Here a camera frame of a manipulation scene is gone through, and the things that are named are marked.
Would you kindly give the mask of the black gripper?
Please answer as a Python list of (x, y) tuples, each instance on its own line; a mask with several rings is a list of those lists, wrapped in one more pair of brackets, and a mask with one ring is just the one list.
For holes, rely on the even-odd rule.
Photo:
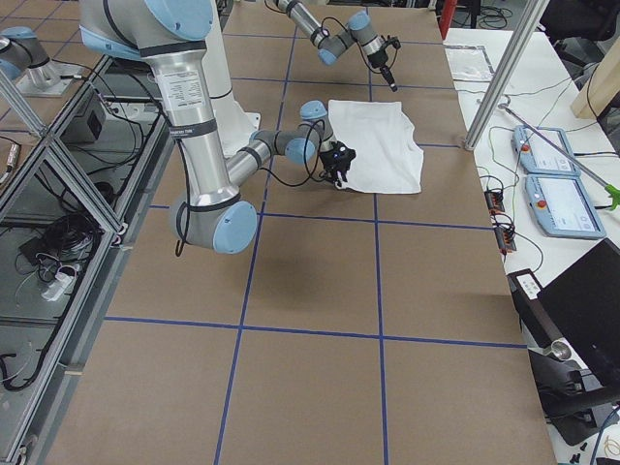
[(323, 164), (320, 179), (333, 184), (338, 189), (343, 188), (348, 181), (347, 172), (356, 155), (356, 151), (343, 142), (332, 142), (328, 150), (319, 153)]
[(392, 75), (390, 66), (388, 65), (388, 54), (386, 52), (386, 48), (384, 46), (366, 46), (365, 55), (371, 70), (379, 73), (387, 83), (389, 89), (392, 92), (396, 92), (398, 87)]

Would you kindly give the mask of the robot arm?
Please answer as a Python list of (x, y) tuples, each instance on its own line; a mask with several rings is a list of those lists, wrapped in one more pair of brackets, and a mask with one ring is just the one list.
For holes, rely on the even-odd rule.
[(357, 47), (369, 71), (381, 75), (392, 92), (398, 90), (391, 67), (401, 48), (400, 41), (396, 36), (378, 34), (366, 11), (356, 12), (343, 24), (332, 16), (316, 19), (302, 1), (264, 1), (264, 4), (274, 13), (291, 19), (317, 49), (325, 65), (335, 64), (347, 50)]
[(295, 130), (259, 131), (226, 157), (202, 63), (215, 16), (209, 1), (83, 1), (80, 33), (87, 47), (145, 62), (155, 77), (186, 177), (186, 193), (170, 215), (177, 246), (237, 254), (258, 227), (256, 208), (242, 199), (240, 186), (268, 160), (284, 155), (307, 164), (319, 157), (322, 179), (338, 185), (356, 153), (335, 137), (324, 104), (310, 101)]

